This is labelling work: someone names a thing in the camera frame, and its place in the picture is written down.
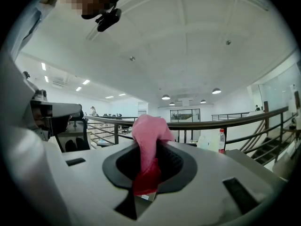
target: black rubber opening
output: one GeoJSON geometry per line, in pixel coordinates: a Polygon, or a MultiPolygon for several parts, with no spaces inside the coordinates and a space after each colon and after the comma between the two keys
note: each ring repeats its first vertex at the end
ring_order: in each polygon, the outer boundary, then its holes
{"type": "Polygon", "coordinates": [[[116,160],[117,169],[126,177],[135,180],[140,171],[140,147],[123,154],[116,160]]]}
{"type": "MultiPolygon", "coordinates": [[[[197,163],[194,158],[169,144],[158,141],[156,157],[161,170],[158,193],[180,191],[197,173],[197,163]]],[[[139,171],[140,148],[138,144],[109,156],[103,162],[105,176],[116,187],[131,190],[139,171]]]]}

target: black slot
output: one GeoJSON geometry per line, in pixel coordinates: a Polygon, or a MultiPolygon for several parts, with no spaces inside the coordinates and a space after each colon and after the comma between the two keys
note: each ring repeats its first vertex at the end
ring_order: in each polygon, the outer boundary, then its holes
{"type": "Polygon", "coordinates": [[[83,159],[83,158],[76,158],[76,159],[68,160],[68,161],[66,161],[66,163],[67,163],[67,165],[68,165],[69,167],[71,167],[71,166],[74,166],[74,165],[76,165],[76,164],[83,163],[83,162],[85,162],[85,161],[86,161],[86,160],[83,159]]]}
{"type": "Polygon", "coordinates": [[[258,202],[236,178],[223,180],[222,183],[225,185],[242,214],[246,214],[258,206],[258,202]]]}

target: red cloth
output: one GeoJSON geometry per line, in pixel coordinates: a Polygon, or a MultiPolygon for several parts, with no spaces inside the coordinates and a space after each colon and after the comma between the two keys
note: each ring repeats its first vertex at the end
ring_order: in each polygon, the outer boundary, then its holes
{"type": "Polygon", "coordinates": [[[134,195],[157,191],[161,171],[156,158],[157,140],[174,141],[174,136],[162,118],[141,115],[133,124],[132,136],[140,147],[141,170],[133,182],[134,195]]]}

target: ceiling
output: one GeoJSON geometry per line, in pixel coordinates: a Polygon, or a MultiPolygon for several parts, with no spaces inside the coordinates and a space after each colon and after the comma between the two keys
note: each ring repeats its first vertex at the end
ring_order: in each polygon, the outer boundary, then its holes
{"type": "Polygon", "coordinates": [[[119,96],[124,92],[111,89],[107,86],[94,83],[92,81],[86,85],[83,85],[83,82],[88,79],[87,77],[85,78],[67,73],[63,70],[53,67],[46,61],[41,61],[37,58],[24,55],[22,53],[18,56],[16,65],[21,71],[27,71],[30,75],[29,81],[37,84],[40,89],[50,85],[54,88],[66,91],[67,93],[73,93],[79,96],[106,102],[123,100],[130,97],[129,95],[119,96]],[[42,69],[42,62],[46,63],[46,71],[42,69]],[[48,83],[45,81],[45,76],[48,77],[48,83]],[[80,91],[76,91],[78,87],[82,87],[82,89],[80,91]]]}
{"type": "Polygon", "coordinates": [[[94,19],[81,19],[62,0],[24,52],[164,107],[164,94],[214,103],[296,47],[267,0],[121,0],[118,7],[121,20],[98,33],[94,19]],[[212,95],[216,87],[222,93],[212,95]]]}

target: plastic water bottle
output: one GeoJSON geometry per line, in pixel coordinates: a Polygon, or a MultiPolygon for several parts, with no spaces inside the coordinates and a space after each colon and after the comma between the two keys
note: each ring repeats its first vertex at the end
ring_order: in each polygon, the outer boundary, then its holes
{"type": "Polygon", "coordinates": [[[224,134],[224,129],[220,129],[220,142],[218,144],[218,152],[219,153],[224,153],[225,143],[226,143],[226,137],[224,134]]]}

